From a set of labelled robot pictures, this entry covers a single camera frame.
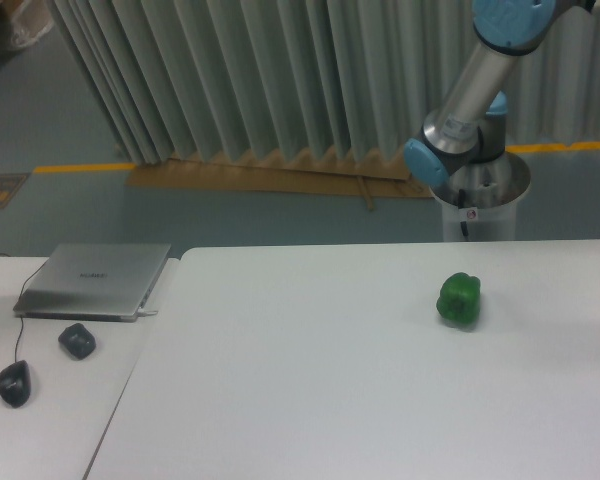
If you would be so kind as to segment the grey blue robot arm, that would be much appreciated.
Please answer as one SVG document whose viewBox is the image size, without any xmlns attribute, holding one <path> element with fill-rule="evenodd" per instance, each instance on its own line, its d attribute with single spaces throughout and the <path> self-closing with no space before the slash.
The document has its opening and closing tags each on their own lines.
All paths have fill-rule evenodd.
<svg viewBox="0 0 600 480">
<path fill-rule="evenodd" d="M 427 115 L 403 147 L 404 162 L 417 180 L 437 187 L 466 165 L 502 155 L 504 130 L 491 133 L 480 124 L 517 61 L 533 53 L 572 8 L 600 15 L 600 1 L 472 3 L 478 43 L 441 106 Z"/>
</svg>

